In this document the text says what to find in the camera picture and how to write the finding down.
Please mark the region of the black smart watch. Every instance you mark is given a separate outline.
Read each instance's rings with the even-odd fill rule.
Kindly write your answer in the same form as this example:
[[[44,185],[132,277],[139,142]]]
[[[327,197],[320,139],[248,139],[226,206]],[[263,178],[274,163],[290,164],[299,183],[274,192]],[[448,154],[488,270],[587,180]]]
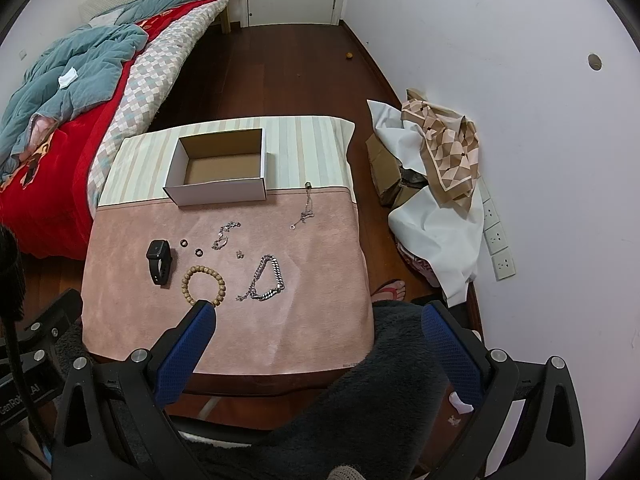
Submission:
[[[154,285],[164,286],[168,282],[172,255],[168,240],[152,240],[146,250],[150,277]]]

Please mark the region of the dark fuzzy garment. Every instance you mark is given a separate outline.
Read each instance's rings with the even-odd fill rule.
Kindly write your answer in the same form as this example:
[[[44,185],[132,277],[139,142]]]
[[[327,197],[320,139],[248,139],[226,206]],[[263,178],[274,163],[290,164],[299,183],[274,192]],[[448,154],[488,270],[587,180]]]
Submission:
[[[296,419],[246,448],[190,448],[212,479],[325,479],[347,466],[405,479],[431,434],[447,378],[423,336],[422,309],[373,306],[374,344]]]

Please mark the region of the red slipper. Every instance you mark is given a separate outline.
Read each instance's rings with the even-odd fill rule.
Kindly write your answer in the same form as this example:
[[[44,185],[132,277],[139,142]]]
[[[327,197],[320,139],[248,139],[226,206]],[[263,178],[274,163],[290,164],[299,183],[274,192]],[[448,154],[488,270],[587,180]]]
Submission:
[[[406,283],[403,280],[391,280],[372,292],[371,301],[402,301],[406,296]]]

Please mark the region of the red bed blanket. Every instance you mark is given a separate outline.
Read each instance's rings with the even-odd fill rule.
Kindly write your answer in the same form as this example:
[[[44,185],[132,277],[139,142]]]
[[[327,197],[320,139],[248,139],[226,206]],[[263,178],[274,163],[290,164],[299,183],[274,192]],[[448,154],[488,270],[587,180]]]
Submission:
[[[87,203],[88,172],[137,55],[124,65],[109,101],[53,129],[9,179],[1,179],[1,222],[22,252],[85,259],[94,215]]]

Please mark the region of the brown cardboard box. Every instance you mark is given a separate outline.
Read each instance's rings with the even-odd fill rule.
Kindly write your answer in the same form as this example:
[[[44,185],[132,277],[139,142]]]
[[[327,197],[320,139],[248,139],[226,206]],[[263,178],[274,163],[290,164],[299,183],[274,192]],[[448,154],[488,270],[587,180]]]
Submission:
[[[427,186],[426,177],[401,166],[375,134],[370,135],[366,145],[372,182],[383,207],[400,207]]]

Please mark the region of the white cardboard box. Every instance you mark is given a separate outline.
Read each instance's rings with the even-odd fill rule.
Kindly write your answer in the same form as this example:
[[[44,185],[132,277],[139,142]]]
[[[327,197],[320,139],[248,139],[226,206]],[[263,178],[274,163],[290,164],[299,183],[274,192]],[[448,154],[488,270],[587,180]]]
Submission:
[[[264,130],[182,136],[170,160],[164,191],[179,207],[265,200]]]

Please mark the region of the white cloth sheet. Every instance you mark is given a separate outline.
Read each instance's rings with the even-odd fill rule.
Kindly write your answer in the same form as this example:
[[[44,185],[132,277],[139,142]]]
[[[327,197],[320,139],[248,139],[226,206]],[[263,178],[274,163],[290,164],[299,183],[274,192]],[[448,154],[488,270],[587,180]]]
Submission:
[[[424,140],[419,126],[403,120],[401,112],[386,103],[368,102],[373,131],[401,166],[428,175],[420,151]],[[469,282],[477,274],[484,228],[479,192],[472,195],[467,214],[437,203],[429,188],[422,188],[408,202],[388,215],[396,240],[411,255],[425,260],[433,270],[447,304],[465,302]]]

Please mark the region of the brown patterned scarf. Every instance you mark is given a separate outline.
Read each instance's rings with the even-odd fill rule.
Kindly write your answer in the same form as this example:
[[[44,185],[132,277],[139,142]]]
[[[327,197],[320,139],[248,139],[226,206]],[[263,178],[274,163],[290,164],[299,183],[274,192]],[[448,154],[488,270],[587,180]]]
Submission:
[[[401,119],[418,126],[426,178],[440,206],[466,217],[480,178],[480,140],[474,122],[455,110],[430,103],[408,89]]]

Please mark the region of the white tissue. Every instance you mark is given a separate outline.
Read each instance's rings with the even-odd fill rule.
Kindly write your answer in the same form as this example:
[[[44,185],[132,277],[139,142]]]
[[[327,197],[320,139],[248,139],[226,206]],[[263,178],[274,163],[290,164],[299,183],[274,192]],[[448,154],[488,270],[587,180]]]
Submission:
[[[69,70],[66,70],[64,74],[58,77],[58,88],[60,89],[68,88],[77,78],[78,78],[78,73],[76,68],[71,67]]]

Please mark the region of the teal quilt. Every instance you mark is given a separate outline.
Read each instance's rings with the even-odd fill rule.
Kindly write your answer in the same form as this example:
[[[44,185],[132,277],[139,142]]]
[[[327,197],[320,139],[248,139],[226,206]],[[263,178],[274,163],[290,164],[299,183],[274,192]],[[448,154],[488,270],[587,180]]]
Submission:
[[[124,65],[151,40],[143,20],[193,1],[113,3],[52,42],[26,70],[1,116],[1,179],[9,179],[53,129],[114,96]]]

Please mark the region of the white wall socket strip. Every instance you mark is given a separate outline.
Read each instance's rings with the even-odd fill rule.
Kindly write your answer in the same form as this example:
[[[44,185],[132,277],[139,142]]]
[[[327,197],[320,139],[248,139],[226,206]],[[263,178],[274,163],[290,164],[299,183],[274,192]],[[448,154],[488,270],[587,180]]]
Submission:
[[[491,258],[497,281],[512,278],[516,274],[515,263],[510,251],[506,230],[504,229],[497,207],[491,198],[483,178],[477,181],[484,210],[484,240]]]

